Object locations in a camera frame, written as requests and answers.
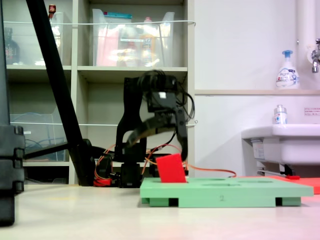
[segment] sink basin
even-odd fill
[[[260,162],[320,165],[320,124],[274,124],[246,129],[241,137],[259,147]]]

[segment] pump bottle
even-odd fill
[[[291,62],[291,54],[293,51],[285,50],[282,52],[284,55],[284,63],[280,68],[278,77],[275,82],[276,89],[299,89],[300,78],[297,69]]]

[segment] orange wire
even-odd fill
[[[212,169],[212,168],[202,168],[202,167],[197,167],[193,166],[191,164],[186,164],[188,167],[193,168],[195,170],[200,170],[200,171],[212,171],[212,172],[223,172],[223,173],[230,173],[233,174],[231,178],[235,178],[237,176],[236,172],[231,171],[231,170],[226,170],[226,169]]]
[[[153,162],[151,161],[150,159],[148,159],[147,157],[145,157],[145,164],[144,164],[144,167],[143,167],[143,170],[142,170],[142,174],[144,174],[145,172],[145,168],[146,168],[146,165],[147,165],[147,162],[151,163],[151,164],[154,164],[154,165],[157,165],[156,162]],[[195,170],[200,170],[200,171],[210,171],[210,172],[223,172],[223,173],[230,173],[230,174],[233,174],[231,176],[231,178],[235,178],[237,176],[236,172],[234,171],[231,171],[231,170],[227,170],[227,169],[212,169],[212,168],[202,168],[202,167],[197,167],[197,166],[193,166],[191,164],[188,164],[186,161],[184,161],[182,163],[182,165],[185,165],[185,167],[190,167],[192,169],[195,169]]]
[[[177,146],[172,145],[172,144],[161,144],[161,145],[155,147],[155,148],[150,152],[149,156],[145,158],[145,159],[146,159],[146,162],[144,163],[144,166],[143,166],[141,175],[144,174],[148,162],[157,165],[155,162],[153,162],[153,161],[150,160],[150,157],[152,156],[152,154],[153,154],[158,148],[161,148],[161,147],[163,147],[163,146],[170,146],[170,147],[173,147],[173,148],[177,149],[180,153],[182,152],[182,150],[181,150],[180,148],[178,148]]]
[[[116,146],[115,144],[111,145],[107,150],[105,150],[103,153],[104,154],[108,154],[109,151],[114,147]],[[100,164],[100,162],[105,158],[105,156],[100,156],[99,160],[96,162],[96,166],[95,166],[95,169],[94,169],[94,176],[97,178],[97,179],[109,179],[109,178],[105,178],[105,177],[101,177],[97,174],[97,166]]]

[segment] red block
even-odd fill
[[[162,183],[186,183],[185,170],[179,153],[155,159]]]

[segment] green board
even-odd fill
[[[142,204],[150,207],[238,208],[300,206],[301,197],[313,196],[311,186],[267,177],[188,178],[188,183],[161,183],[145,178]]]

